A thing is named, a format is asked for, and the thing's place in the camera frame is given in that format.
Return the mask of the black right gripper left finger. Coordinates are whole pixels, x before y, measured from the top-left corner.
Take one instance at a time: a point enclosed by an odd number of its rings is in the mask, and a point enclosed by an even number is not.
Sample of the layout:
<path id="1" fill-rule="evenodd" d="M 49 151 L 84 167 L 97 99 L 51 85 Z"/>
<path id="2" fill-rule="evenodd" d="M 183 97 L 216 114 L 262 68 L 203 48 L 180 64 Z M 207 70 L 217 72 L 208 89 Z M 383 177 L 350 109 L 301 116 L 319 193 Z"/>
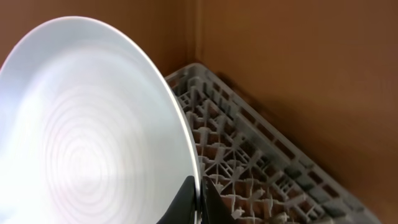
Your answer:
<path id="1" fill-rule="evenodd" d="M 193 224 L 196 207 L 195 179 L 188 176 L 157 224 Z"/>

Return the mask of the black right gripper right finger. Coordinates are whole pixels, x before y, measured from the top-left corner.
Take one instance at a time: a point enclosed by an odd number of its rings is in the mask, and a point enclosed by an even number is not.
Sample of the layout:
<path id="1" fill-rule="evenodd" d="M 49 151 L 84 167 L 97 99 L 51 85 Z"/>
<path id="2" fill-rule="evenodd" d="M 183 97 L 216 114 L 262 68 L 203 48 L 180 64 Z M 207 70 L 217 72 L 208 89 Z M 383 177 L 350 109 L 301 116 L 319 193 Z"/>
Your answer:
<path id="1" fill-rule="evenodd" d="M 237 224 L 209 177 L 201 182 L 202 224 Z"/>

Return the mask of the light blue plate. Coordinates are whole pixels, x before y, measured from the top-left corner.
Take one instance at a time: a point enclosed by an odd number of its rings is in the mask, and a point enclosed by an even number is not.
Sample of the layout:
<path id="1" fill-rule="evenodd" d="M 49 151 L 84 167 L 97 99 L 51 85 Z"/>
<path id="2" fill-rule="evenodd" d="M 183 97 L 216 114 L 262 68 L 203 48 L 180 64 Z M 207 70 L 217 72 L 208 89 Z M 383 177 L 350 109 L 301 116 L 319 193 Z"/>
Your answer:
<path id="1" fill-rule="evenodd" d="M 111 25 L 52 19 L 1 68 L 2 223 L 157 223 L 200 171 L 180 103 Z"/>

